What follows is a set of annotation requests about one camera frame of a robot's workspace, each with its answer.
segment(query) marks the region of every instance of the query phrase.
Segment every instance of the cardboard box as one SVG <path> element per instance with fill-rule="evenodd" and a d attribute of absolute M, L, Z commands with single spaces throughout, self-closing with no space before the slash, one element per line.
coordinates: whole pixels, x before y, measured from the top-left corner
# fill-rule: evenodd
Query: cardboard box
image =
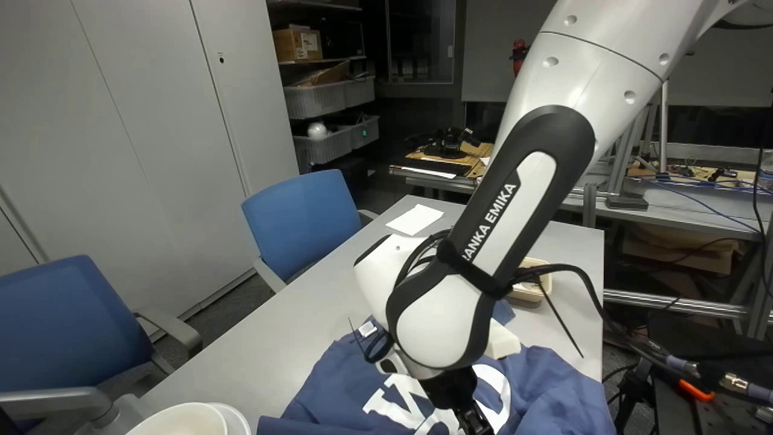
<path fill-rule="evenodd" d="M 640 225 L 623 234 L 621 254 L 717 276 L 732 273 L 742 242 L 703 232 L 676 232 Z"/>
<path fill-rule="evenodd" d="M 321 60 L 319 31 L 309 27 L 290 24 L 273 31 L 273 46 L 280 63 Z"/>

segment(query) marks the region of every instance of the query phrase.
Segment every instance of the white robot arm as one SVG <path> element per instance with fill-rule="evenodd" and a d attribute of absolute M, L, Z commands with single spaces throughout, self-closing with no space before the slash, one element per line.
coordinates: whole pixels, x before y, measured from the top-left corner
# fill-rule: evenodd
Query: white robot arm
<path fill-rule="evenodd" d="M 696 39 L 744 0 L 558 0 L 510 92 L 495 160 L 432 251 L 384 242 L 358 263 L 403 370 L 464 416 L 490 307 L 536 237 Z"/>

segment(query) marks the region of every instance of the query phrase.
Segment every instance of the wall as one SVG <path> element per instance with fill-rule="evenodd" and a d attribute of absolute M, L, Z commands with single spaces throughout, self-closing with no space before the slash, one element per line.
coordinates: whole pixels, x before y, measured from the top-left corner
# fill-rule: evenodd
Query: wall
<path fill-rule="evenodd" d="M 469 0 L 464 44 L 464 102 L 502 102 L 510 87 L 515 39 L 534 39 L 551 2 Z M 681 60 L 672 82 L 674 104 L 766 106 L 773 87 L 773 29 L 710 29 L 696 56 Z"/>
<path fill-rule="evenodd" d="M 502 80 L 512 77 L 512 41 L 534 39 L 539 27 L 539 0 L 469 0 L 461 102 L 502 102 Z"/>
<path fill-rule="evenodd" d="M 672 104 L 771 106 L 773 29 L 710 29 L 674 70 Z"/>

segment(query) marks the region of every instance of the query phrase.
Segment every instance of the blue chair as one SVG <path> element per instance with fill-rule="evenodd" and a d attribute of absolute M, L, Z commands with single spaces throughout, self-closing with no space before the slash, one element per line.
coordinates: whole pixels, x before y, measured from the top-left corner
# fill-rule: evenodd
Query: blue chair
<path fill-rule="evenodd" d="M 188 353 L 200 336 L 174 317 L 140 314 Z M 106 423 L 114 396 L 164 372 L 135 314 L 92 259 L 72 256 L 0 278 L 0 411 L 19 428 L 63 433 L 63 421 Z"/>
<path fill-rule="evenodd" d="M 338 169 L 302 174 L 273 184 L 242 203 L 258 244 L 256 271 L 278 292 L 304 268 L 324 259 L 374 213 L 358 210 Z"/>

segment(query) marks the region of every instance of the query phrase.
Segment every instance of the white table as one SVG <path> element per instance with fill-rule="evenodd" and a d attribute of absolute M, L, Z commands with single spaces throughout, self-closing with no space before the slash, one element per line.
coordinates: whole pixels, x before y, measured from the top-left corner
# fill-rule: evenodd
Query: white table
<path fill-rule="evenodd" d="M 701 193 L 701 191 L 684 191 L 710 208 L 742 220 L 749 227 L 759 227 L 751 208 L 751 196 L 730 196 L 730 193 Z M 609 220 L 628 220 L 628 222 L 647 222 L 647 225 L 664 225 L 664 227 L 681 227 L 681 230 L 703 230 L 715 232 L 722 237 L 734 239 L 759 239 L 756 232 L 749 227 L 732 222 L 722 215 L 710 213 L 696 201 L 688 201 L 667 189 L 645 189 L 645 201 L 650 203 L 647 210 L 623 210 L 623 208 L 606 208 L 604 196 L 599 193 L 597 215 Z M 582 191 L 573 191 L 565 201 L 565 208 L 582 208 Z M 773 203 L 768 198 L 759 198 L 759 213 L 763 225 L 768 227 Z"/>
<path fill-rule="evenodd" d="M 420 234 L 452 227 L 461 213 L 461 205 L 457 203 L 415 196 L 401 198 L 341 249 L 292 280 L 283 292 L 242 319 L 181 370 L 169 375 L 133 404 L 135 411 L 140 416 L 150 416 L 181 401 L 220 401 L 237 406 L 254 428 L 258 416 L 280 416 L 309 377 L 321 353 L 370 314 L 355 283 L 353 261 L 389 232 L 389 220 L 415 203 L 444 213 Z M 582 266 L 597 290 L 601 292 L 604 288 L 604 234 L 599 230 L 551 222 L 534 247 L 534 256 Z M 577 370 L 599 379 L 601 319 L 582 290 L 580 278 L 560 273 L 553 283 L 553 302 L 587 358 L 577 355 L 546 305 L 536 309 L 517 309 L 517 319 L 507 326 L 527 346 L 553 348 Z M 126 416 L 121 416 L 106 433 L 126 433 L 126 428 L 130 428 L 130 418 Z"/>

